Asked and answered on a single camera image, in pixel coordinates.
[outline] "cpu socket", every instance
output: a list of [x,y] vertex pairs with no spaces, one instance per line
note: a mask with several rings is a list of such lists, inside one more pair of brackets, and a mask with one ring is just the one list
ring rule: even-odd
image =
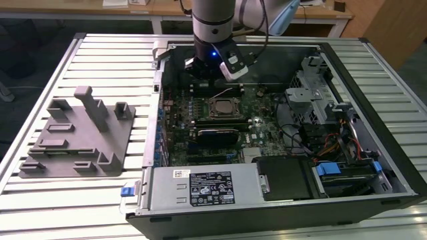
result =
[[241,119],[237,98],[213,98],[208,100],[208,115],[211,119]]

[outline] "metal slotted table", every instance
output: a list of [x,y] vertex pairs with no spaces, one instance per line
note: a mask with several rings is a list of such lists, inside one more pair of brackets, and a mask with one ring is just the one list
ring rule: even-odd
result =
[[[144,140],[155,69],[153,47],[165,41],[191,41],[188,35],[80,34],[72,40],[28,119],[0,164],[1,239],[145,239],[120,211],[120,188],[141,177]],[[251,37],[248,41],[263,41]],[[328,42],[372,103],[424,180],[427,179],[427,108],[371,44],[359,39],[271,37],[272,42]],[[125,172],[116,177],[27,178],[20,163],[47,123],[52,98],[69,105],[75,87],[89,85],[105,105],[127,102],[136,118],[124,159]],[[337,91],[345,100],[340,87]],[[125,199],[136,208],[136,197]],[[360,223],[203,237],[203,239],[277,240],[426,239],[427,202],[387,211]]]

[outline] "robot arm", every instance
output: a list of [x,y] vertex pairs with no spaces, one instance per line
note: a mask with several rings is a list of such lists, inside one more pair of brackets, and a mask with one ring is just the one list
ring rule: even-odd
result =
[[248,72],[257,56],[243,56],[233,41],[233,23],[280,35],[288,27],[300,0],[195,0],[192,31],[195,57],[185,70],[197,79],[224,77],[233,81]]

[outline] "power supply label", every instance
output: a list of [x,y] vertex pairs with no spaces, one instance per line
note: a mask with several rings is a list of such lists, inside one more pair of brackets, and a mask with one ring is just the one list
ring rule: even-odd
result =
[[232,172],[189,174],[189,204],[193,207],[235,203]]

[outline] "cardboard box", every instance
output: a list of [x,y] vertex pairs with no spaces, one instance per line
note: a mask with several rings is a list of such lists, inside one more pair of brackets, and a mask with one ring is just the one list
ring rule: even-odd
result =
[[149,0],[128,0],[129,4],[147,5]]

